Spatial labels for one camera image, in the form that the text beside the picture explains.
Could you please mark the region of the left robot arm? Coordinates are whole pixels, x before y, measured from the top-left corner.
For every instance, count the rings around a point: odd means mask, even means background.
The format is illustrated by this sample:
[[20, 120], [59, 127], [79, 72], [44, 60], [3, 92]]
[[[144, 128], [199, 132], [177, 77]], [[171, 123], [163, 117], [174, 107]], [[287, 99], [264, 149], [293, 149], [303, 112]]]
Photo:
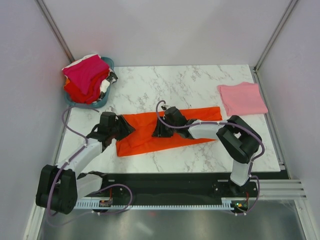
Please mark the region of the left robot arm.
[[106, 196], [110, 185], [97, 173], [83, 173], [87, 165], [102, 154], [113, 140], [123, 140], [135, 131], [123, 115], [103, 112], [99, 123], [84, 136], [84, 144], [66, 160], [45, 165], [41, 172], [35, 204], [62, 214], [69, 214], [79, 199], [95, 193]]

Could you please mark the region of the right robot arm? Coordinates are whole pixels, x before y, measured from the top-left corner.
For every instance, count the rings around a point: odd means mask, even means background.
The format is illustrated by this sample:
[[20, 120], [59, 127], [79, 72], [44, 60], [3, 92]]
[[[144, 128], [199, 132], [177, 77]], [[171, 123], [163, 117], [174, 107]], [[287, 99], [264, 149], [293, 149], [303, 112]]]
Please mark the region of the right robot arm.
[[226, 121], [187, 119], [175, 106], [158, 106], [155, 109], [157, 127], [155, 135], [170, 138], [174, 134], [185, 140], [219, 140], [233, 159], [229, 191], [235, 197], [247, 191], [246, 183], [251, 178], [253, 162], [265, 153], [261, 136], [241, 117], [233, 115]]

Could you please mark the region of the orange t shirt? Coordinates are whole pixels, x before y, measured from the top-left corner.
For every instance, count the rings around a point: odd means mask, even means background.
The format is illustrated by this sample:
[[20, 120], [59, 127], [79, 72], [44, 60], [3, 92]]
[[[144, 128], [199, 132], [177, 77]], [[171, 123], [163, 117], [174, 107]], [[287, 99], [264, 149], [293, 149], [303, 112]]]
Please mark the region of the orange t shirt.
[[134, 156], [172, 148], [210, 142], [210, 139], [187, 139], [164, 126], [155, 112], [125, 114], [125, 120], [135, 128], [129, 136], [116, 142], [118, 157]]

